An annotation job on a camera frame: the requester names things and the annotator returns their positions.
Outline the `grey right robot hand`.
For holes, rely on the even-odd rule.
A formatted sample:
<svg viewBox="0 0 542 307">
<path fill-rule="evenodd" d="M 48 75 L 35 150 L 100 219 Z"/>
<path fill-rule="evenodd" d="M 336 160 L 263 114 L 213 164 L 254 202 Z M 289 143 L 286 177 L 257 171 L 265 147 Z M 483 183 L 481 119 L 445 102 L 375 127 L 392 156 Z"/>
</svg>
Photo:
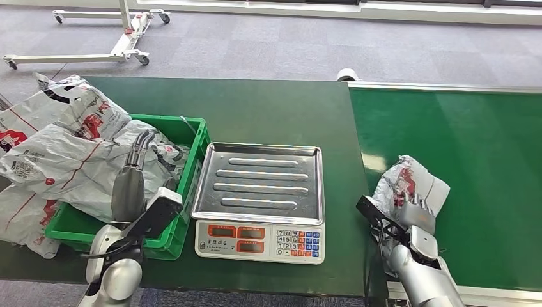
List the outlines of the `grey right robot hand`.
<svg viewBox="0 0 542 307">
<path fill-rule="evenodd" d="M 431 235 L 435 234 L 436 217 L 422 198 L 418 195 L 412 199 L 405 199 L 403 205 L 396 214 L 398 224 L 404 229 L 411 226 L 417 226 Z"/>
</svg>

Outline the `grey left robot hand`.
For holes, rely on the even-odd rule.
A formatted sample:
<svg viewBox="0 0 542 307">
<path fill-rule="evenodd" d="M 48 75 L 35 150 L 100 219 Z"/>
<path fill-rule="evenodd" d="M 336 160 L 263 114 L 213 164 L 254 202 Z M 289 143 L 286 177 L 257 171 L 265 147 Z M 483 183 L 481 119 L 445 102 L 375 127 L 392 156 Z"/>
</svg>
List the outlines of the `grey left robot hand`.
<svg viewBox="0 0 542 307">
<path fill-rule="evenodd" d="M 117 174 L 112 189 L 111 225 L 123 230 L 146 211 L 144 198 L 144 158 L 157 130 L 144 130 L 130 147 L 124 166 Z"/>
</svg>

